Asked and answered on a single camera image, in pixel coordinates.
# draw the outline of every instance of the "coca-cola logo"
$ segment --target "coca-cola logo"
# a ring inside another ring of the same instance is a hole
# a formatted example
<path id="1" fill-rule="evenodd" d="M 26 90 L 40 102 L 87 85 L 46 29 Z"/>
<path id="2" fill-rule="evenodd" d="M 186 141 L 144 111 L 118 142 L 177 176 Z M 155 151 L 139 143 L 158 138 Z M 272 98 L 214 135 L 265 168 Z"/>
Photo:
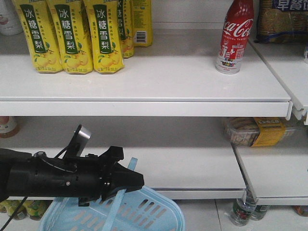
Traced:
<path id="1" fill-rule="evenodd" d="M 233 32 L 234 37 L 247 37 L 250 34 L 253 21 L 253 19 L 247 19 L 242 24 L 226 22 L 223 28 L 223 32 L 230 36 L 232 36 L 231 33 Z"/>

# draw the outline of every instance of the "white floor tile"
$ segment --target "white floor tile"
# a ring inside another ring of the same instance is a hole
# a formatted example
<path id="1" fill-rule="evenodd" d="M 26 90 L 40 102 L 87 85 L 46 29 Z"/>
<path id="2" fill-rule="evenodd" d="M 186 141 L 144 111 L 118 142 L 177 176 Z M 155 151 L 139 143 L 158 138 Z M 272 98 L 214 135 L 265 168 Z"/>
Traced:
<path id="1" fill-rule="evenodd" d="M 221 231 L 215 200 L 177 200 L 186 231 Z"/>

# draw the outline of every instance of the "store shelf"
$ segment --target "store shelf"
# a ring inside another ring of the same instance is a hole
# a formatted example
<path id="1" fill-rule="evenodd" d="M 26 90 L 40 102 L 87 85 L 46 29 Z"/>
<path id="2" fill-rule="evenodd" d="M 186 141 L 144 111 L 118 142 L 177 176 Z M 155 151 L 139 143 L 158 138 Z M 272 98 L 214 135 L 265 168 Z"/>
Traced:
<path id="1" fill-rule="evenodd" d="M 154 31 L 113 75 L 37 73 L 24 35 L 0 36 L 2 115 L 288 116 L 290 96 L 248 46 L 240 73 L 215 69 L 221 30 Z"/>
<path id="2" fill-rule="evenodd" d="M 307 150 L 305 129 L 273 147 L 235 147 L 259 205 L 308 205 Z"/>
<path id="3" fill-rule="evenodd" d="M 308 65 L 304 63 L 305 44 L 262 44 L 251 42 L 262 60 L 291 96 L 293 113 L 307 116 Z"/>
<path id="4" fill-rule="evenodd" d="M 109 146 L 124 149 L 127 166 L 145 184 L 172 199 L 239 198 L 245 184 L 219 118 L 202 117 L 17 117 L 21 130 L 2 139 L 1 148 L 55 156 L 68 145 L 79 124 L 92 132 L 83 154 L 100 155 Z"/>

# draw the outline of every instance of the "glass bottle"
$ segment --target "glass bottle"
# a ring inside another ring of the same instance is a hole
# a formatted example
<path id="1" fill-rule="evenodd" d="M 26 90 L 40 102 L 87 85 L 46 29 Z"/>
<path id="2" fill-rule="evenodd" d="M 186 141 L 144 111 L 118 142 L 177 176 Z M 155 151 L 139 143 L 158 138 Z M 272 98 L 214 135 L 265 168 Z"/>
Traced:
<path id="1" fill-rule="evenodd" d="M 11 0 L 0 0 L 0 33 L 16 35 L 23 32 L 19 17 Z"/>
<path id="2" fill-rule="evenodd" d="M 308 43 L 306 44 L 304 51 L 304 62 L 308 64 Z"/>

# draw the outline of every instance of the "basket handle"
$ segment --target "basket handle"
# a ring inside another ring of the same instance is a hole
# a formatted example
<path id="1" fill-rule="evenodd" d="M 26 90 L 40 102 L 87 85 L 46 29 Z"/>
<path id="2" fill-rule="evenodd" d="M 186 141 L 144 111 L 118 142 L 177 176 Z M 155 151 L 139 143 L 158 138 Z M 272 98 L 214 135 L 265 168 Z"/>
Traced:
<path id="1" fill-rule="evenodd" d="M 132 157 L 130 162 L 129 162 L 128 169 L 129 170 L 135 170 L 135 167 L 137 165 L 137 161 L 138 161 L 137 158 Z M 106 218 L 106 221 L 105 221 L 105 224 L 102 228 L 102 231 L 110 231 L 111 230 L 112 224 L 113 224 L 113 222 L 116 218 L 116 214 L 117 214 L 117 212 L 118 212 L 118 210 L 121 206 L 125 191 L 126 191 L 126 189 L 122 189 L 122 190 L 119 190 L 116 193 L 115 199 L 112 202 L 110 211 L 108 213 L 108 216 Z"/>

